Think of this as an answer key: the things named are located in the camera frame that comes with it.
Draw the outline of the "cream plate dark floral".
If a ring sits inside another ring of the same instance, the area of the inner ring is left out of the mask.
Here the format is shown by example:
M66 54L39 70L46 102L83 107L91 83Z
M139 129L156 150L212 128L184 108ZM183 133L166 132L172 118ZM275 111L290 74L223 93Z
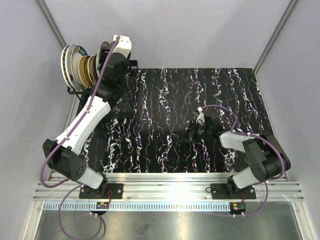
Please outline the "cream plate dark floral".
M90 56L88 59L88 75L92 85L95 86L97 81L94 74L94 56Z

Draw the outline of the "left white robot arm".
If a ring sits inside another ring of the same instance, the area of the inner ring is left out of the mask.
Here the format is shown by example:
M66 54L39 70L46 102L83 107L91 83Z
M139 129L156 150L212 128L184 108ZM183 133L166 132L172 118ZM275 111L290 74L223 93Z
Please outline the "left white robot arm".
M105 174L90 168L79 154L94 128L124 95L126 88L122 81L130 68L126 56L110 51L98 82L80 113L55 140L47 139L42 145L45 165L63 175L67 181L89 187L90 193L97 199L107 195L108 180Z

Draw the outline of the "small cream floral plate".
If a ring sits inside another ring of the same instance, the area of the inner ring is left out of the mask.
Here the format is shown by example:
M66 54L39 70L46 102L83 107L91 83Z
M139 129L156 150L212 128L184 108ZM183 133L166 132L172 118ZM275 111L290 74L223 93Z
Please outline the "small cream floral plate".
M85 81L85 77L84 77L84 60L85 60L85 56L82 56L79 59L78 62L78 74L79 74L79 78L80 78L80 82L82 83L82 85L84 87L86 87L86 81Z

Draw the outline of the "white plate watermelon pattern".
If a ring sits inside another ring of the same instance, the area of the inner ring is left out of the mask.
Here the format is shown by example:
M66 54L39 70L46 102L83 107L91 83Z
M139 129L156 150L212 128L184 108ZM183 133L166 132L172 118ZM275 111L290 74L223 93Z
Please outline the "white plate watermelon pattern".
M67 78L68 78L68 81L71 85L71 89L73 89L73 90L77 90L76 85L72 82L71 77L70 77L70 74L71 74L71 53L75 47L76 47L76 45L74 45L74 44L70 45L70 47L66 51L65 61L64 61Z

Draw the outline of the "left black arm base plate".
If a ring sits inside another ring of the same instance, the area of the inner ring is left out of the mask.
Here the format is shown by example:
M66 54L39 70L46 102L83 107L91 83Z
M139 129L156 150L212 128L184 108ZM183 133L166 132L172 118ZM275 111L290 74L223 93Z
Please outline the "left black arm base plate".
M122 183L107 183L100 188L93 189L89 186L80 188L79 198L87 200L109 199L121 200L123 198L124 185Z

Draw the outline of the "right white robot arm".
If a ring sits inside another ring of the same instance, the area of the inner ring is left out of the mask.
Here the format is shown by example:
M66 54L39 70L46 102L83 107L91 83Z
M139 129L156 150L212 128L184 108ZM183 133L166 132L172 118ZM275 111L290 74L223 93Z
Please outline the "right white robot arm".
M275 136L270 133L242 134L225 129L217 117L200 116L190 122L180 139L199 144L209 141L214 147L245 153L248 167L231 175L225 183L212 183L213 199L255 199L255 184L282 177L291 168L291 162Z

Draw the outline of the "mint green flower plate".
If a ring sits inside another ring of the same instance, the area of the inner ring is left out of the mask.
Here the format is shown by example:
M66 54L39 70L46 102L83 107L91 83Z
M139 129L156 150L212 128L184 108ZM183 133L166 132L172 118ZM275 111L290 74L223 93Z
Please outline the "mint green flower plate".
M100 76L100 72L101 72L101 54L102 54L102 49L103 49L103 44L100 45L97 55L96 55L96 61L95 61L95 65L96 65L96 72L97 75Z

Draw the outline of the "red floral plate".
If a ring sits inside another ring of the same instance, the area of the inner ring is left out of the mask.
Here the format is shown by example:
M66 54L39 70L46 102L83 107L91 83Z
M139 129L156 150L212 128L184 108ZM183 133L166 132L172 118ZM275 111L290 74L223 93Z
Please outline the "red floral plate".
M97 54L94 56L94 61L93 61L93 68L94 68L94 76L96 81L99 79L99 71L97 70Z

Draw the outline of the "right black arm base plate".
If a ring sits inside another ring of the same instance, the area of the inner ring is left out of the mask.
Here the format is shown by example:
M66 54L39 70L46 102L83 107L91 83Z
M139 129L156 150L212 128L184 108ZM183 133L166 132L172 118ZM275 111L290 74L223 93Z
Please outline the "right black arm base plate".
M212 183L209 193L211 193L213 200L255 200L257 198L252 185L245 188L237 188L229 183Z

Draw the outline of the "yellow patterned small plate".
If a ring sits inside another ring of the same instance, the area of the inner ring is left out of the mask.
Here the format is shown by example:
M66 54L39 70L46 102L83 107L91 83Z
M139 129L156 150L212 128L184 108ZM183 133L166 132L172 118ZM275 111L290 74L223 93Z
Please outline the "yellow patterned small plate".
M89 73L88 73L88 61L89 61L89 58L90 58L89 56L86 56L84 58L84 61L83 61L83 72L84 72L85 81L87 83L87 87L91 88L92 84L91 84L90 76L89 76Z

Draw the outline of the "white plate dark green rim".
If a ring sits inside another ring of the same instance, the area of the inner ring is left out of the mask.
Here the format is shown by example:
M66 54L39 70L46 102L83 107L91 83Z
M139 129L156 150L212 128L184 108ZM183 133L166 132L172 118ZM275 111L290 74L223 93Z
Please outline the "white plate dark green rim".
M86 50L80 46L76 45L75 48L71 51L71 58L70 58L70 66L71 66L71 81L75 84L76 89L82 89L82 82L80 80L79 74L79 62L80 59L84 56L88 56Z

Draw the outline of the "grey plate deer pattern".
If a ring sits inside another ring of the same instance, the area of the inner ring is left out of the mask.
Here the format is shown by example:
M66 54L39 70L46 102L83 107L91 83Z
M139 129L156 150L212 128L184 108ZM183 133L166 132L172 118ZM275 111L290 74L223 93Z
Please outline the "grey plate deer pattern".
M102 44L100 45L99 51L98 51L98 53L99 53L99 57L98 57L99 62L101 61L101 57L103 55L103 51L107 51L108 52L110 50L110 48L111 48L111 44L109 42L107 42L107 41L103 41L102 42Z

